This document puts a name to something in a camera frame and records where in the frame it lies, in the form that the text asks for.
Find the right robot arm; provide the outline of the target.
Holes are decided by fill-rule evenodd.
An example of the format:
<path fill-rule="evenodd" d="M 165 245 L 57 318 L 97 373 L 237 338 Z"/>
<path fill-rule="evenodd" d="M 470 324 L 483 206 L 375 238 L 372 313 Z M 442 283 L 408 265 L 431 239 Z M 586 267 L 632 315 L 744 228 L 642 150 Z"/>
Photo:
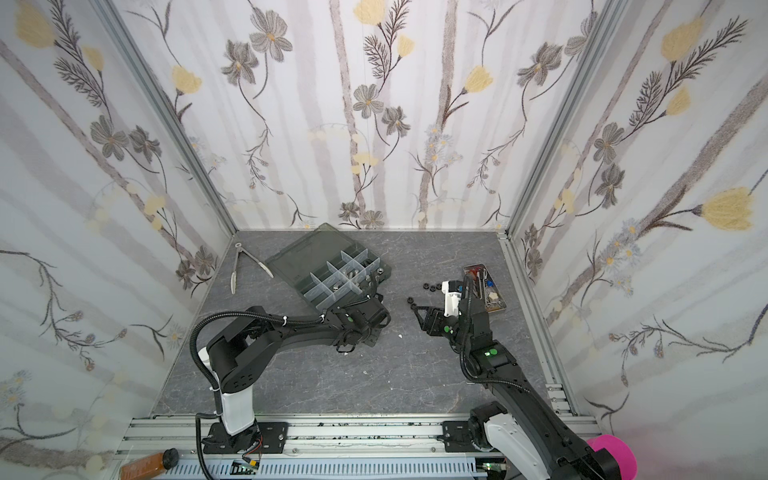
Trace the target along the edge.
<path fill-rule="evenodd" d="M 517 358 L 494 337 L 484 303 L 471 282 L 444 284 L 443 307 L 408 304 L 420 329 L 449 341 L 465 379 L 495 401 L 471 411 L 468 426 L 480 450 L 503 454 L 508 479 L 619 479 L 618 460 L 579 437 L 530 387 Z"/>

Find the green compartment organizer box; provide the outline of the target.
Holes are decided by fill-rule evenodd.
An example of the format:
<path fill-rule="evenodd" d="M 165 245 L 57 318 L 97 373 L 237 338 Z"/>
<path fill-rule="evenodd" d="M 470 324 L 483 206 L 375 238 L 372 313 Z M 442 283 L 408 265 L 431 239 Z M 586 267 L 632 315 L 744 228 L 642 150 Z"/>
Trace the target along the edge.
<path fill-rule="evenodd" d="M 371 284 L 391 277 L 382 258 L 324 223 L 266 261 L 280 279 L 320 312 L 370 294 Z"/>

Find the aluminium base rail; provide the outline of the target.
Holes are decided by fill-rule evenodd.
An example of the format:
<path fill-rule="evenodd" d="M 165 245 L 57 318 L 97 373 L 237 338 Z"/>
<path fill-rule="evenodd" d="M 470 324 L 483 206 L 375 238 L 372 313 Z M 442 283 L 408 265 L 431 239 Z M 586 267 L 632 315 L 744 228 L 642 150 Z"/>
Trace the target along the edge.
<path fill-rule="evenodd" d="M 464 414 L 264 415 L 265 444 L 252 467 L 239 454 L 196 448 L 196 421 L 171 415 L 131 421 L 109 466 L 116 479 L 123 465 L 168 449 L 180 455 L 165 479 L 501 479 L 503 454 L 454 446 Z"/>

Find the amber bottle black cap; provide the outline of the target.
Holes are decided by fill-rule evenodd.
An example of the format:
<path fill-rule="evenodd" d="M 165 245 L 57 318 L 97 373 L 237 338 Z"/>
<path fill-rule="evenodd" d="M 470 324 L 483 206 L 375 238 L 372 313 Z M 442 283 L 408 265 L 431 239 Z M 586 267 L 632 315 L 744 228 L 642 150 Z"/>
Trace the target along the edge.
<path fill-rule="evenodd" d="M 123 465 L 120 468 L 119 479 L 152 479 L 176 467 L 179 460 L 180 454 L 176 448 L 166 449 Z"/>

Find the pink plastic cup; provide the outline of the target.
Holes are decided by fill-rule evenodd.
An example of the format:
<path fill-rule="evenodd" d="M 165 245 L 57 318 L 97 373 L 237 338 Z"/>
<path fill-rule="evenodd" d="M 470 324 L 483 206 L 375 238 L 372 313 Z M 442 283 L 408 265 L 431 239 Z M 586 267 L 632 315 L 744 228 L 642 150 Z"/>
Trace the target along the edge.
<path fill-rule="evenodd" d="M 638 464 L 631 448 L 621 439 L 609 434 L 603 434 L 587 440 L 587 443 L 595 450 L 607 450 L 617 461 L 622 480 L 635 480 L 638 473 Z"/>

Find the small tray with tools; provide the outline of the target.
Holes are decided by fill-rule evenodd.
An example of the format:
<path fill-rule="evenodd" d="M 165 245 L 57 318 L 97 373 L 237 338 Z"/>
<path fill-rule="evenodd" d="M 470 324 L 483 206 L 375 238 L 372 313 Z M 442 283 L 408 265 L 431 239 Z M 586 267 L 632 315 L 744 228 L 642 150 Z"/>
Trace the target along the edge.
<path fill-rule="evenodd" d="M 474 264 L 463 268 L 473 282 L 473 293 L 479 298 L 488 313 L 503 311 L 507 308 L 496 282 L 484 264 Z"/>

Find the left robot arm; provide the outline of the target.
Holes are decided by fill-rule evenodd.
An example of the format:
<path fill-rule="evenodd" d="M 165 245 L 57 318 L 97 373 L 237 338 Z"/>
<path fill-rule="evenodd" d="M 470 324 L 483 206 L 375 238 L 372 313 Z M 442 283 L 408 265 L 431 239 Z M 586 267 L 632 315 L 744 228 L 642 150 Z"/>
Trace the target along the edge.
<path fill-rule="evenodd" d="M 270 314 L 262 307 L 213 313 L 199 320 L 188 336 L 191 359 L 209 384 L 215 410 L 195 415 L 196 454 L 202 474 L 211 479 L 203 448 L 202 421 L 215 420 L 223 434 L 216 440 L 229 448 L 250 438 L 246 453 L 257 449 L 252 387 L 282 350 L 331 346 L 350 353 L 357 345 L 376 344 L 391 314 L 381 294 L 337 302 L 309 316 Z"/>

